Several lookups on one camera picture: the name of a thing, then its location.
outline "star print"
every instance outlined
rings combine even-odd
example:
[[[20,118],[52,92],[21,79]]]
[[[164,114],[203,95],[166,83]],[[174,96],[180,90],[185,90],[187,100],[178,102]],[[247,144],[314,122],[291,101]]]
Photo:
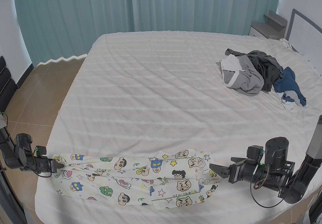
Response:
[[[165,192],[162,189],[160,191],[158,191],[158,193],[159,193],[159,196],[162,196],[162,197],[165,194]]]
[[[204,155],[204,159],[205,159],[206,161],[210,160],[209,154],[205,154],[205,155]]]
[[[171,161],[171,163],[170,163],[170,165],[171,165],[172,167],[174,167],[176,164],[177,164],[177,162],[176,162],[176,161]]]

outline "nightstand drawer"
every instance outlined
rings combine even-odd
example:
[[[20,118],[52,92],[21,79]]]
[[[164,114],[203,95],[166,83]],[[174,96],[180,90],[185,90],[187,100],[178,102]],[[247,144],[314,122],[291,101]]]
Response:
[[[249,31],[249,36],[266,38],[264,35],[262,35],[260,32],[258,32],[256,29],[254,29],[252,26],[251,26],[251,30]]]

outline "pile of clothes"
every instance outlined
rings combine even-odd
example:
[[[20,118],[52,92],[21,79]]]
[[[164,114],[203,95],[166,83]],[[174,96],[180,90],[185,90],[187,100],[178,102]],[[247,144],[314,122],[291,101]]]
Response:
[[[293,70],[290,67],[283,69],[276,58],[259,50],[245,54],[227,49],[225,54],[228,57],[216,64],[222,69],[226,87],[254,96],[260,90],[270,92],[273,85],[285,109],[306,105]]]

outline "curtain fold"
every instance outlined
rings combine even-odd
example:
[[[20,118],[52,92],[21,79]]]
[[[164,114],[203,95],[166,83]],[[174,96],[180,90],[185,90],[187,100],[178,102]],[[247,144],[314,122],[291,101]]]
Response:
[[[15,0],[34,65],[88,53],[104,33],[151,30],[248,34],[278,0]]]

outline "mattress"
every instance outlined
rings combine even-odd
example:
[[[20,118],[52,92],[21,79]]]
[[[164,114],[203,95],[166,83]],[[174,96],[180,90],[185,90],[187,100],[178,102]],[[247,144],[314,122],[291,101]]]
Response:
[[[290,66],[307,98],[306,107],[284,109],[277,94],[254,97],[223,85],[215,62],[227,48],[264,51]],[[288,160],[300,167],[319,115],[322,78],[299,53],[279,41],[198,32],[104,34],[93,44],[61,106],[48,145],[49,157],[63,152],[95,157],[170,154],[183,147],[210,151],[217,164],[245,157],[248,146],[287,137]],[[322,185],[318,170],[307,197]],[[253,192],[263,205],[277,192]],[[265,223],[291,205],[264,209],[252,200],[249,183],[228,183],[206,203],[158,211],[153,205],[119,206],[60,196],[51,179],[38,179],[35,209],[44,223]]]

